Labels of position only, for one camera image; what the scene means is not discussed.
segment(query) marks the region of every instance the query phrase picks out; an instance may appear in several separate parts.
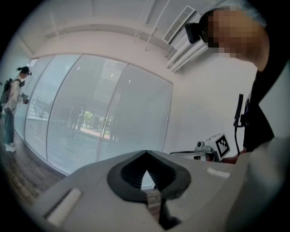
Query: shoe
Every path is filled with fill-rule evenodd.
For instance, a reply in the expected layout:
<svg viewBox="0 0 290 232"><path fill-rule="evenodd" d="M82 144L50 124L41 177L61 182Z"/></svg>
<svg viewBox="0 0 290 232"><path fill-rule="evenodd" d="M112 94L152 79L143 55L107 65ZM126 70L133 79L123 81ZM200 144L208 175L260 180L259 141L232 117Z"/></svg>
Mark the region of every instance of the shoe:
<svg viewBox="0 0 290 232"><path fill-rule="evenodd" d="M15 152L16 148L13 145L9 144L6 146L6 151Z"/></svg>

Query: black shirt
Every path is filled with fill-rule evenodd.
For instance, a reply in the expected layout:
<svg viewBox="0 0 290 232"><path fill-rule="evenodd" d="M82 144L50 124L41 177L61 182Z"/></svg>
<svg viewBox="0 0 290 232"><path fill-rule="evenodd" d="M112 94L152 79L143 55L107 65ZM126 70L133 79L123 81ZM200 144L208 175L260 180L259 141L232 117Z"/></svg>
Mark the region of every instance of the black shirt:
<svg viewBox="0 0 290 232"><path fill-rule="evenodd" d="M249 124L245 127L243 146L247 152L253 151L257 146L274 137L259 103L279 77L288 59L288 45L283 42L277 31L274 31L275 29L270 25L266 27L270 41L268 62L262 72L257 72L251 98L245 108L245 115L248 117Z"/></svg>

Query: man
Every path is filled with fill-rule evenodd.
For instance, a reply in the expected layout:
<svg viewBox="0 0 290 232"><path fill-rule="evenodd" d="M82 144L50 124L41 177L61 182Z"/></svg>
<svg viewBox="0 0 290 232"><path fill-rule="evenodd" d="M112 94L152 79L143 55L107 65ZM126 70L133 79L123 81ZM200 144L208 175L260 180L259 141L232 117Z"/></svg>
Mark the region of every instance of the man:
<svg viewBox="0 0 290 232"><path fill-rule="evenodd" d="M256 79L246 104L244 149L251 152L260 144L274 137L272 129L259 107L260 101L279 77L288 59L287 47L281 47L283 26L272 21L263 27L244 11L216 9L206 13L200 20L201 37L209 47L229 53L230 57L249 61L257 67ZM238 155L223 159L235 163Z"/></svg>
<svg viewBox="0 0 290 232"><path fill-rule="evenodd" d="M18 77L12 82L8 101L4 104L5 110L5 146L6 151L15 152L16 148L14 146L14 114L17 110L17 104L21 102L22 97L20 96L20 90L23 86L23 80L30 74L29 68L27 66L18 68L20 71Z"/></svg>

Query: floor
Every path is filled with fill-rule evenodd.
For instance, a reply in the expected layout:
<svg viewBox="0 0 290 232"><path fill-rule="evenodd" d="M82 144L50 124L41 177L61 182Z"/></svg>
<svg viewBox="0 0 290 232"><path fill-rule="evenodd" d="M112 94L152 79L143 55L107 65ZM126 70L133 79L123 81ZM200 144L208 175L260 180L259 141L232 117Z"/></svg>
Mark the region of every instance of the floor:
<svg viewBox="0 0 290 232"><path fill-rule="evenodd" d="M17 151L7 152L4 145L4 120L0 120L0 161L16 198L32 205L48 188L65 177L38 158L14 133Z"/></svg>

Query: woman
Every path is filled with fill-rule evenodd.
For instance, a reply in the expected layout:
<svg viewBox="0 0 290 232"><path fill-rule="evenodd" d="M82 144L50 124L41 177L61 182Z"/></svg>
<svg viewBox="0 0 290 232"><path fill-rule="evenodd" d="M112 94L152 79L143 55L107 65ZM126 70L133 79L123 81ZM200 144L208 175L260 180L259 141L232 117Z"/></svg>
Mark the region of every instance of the woman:
<svg viewBox="0 0 290 232"><path fill-rule="evenodd" d="M18 68L20 71L18 77L12 82L10 87L10 93L8 101L4 104L5 110L5 146L6 151L15 152L14 147L14 114L16 113L16 107L21 102L20 96L21 87L24 85L23 80L30 75L29 68L27 66Z"/></svg>

